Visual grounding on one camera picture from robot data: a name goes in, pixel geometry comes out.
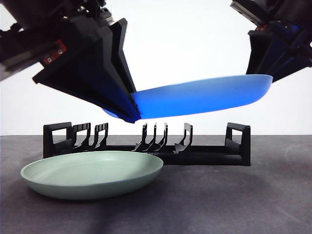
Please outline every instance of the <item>blue plastic plate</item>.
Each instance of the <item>blue plastic plate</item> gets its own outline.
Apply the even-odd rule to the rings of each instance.
[[[142,119],[182,116],[253,103],[267,93],[272,80],[268,75],[210,78],[144,90],[131,96]]]

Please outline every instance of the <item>dark countertop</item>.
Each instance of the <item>dark countertop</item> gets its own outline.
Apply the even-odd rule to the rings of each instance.
[[[224,137],[194,136],[205,143]],[[29,189],[20,170],[41,158],[42,136],[1,137],[2,234],[312,233],[312,136],[253,136],[251,167],[165,166],[148,186],[96,201]]]

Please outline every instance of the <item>green plastic plate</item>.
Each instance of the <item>green plastic plate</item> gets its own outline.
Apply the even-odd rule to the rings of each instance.
[[[150,183],[163,161],[153,155],[104,151],[42,159],[20,174],[34,191],[49,197],[90,200],[117,196]]]

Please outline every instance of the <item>black dish rack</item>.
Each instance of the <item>black dish rack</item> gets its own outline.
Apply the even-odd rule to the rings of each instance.
[[[66,129],[66,140],[54,143],[53,131]],[[87,130],[81,144],[76,145],[77,132]],[[233,141],[232,131],[242,132],[241,143]],[[104,132],[101,142],[99,132]],[[146,142],[147,123],[143,125],[142,140],[135,145],[107,145],[108,123],[96,125],[94,141],[89,142],[91,123],[72,126],[71,122],[44,125],[43,127],[43,158],[90,151],[134,151],[155,155],[164,161],[165,165],[251,165],[251,129],[250,126],[228,123],[225,143],[222,146],[192,145],[193,126],[184,124],[184,136],[179,143],[167,145],[168,125],[164,125],[164,135],[156,142],[156,124],[154,135]]]

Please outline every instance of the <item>white wall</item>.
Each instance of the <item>white wall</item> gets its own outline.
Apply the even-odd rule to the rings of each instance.
[[[230,0],[109,0],[115,20],[125,17],[124,51],[136,88],[144,90],[185,81],[245,73],[255,26],[229,5]],[[1,7],[1,29],[12,18]],[[312,134],[312,69],[273,84],[260,101],[239,108],[125,123],[99,107],[41,84],[32,76],[36,64],[1,82],[1,135],[38,135],[48,123],[110,123],[110,134],[136,135],[141,126],[164,122],[169,134],[181,134],[183,123],[197,135],[225,133],[227,122],[249,124],[252,134]]]

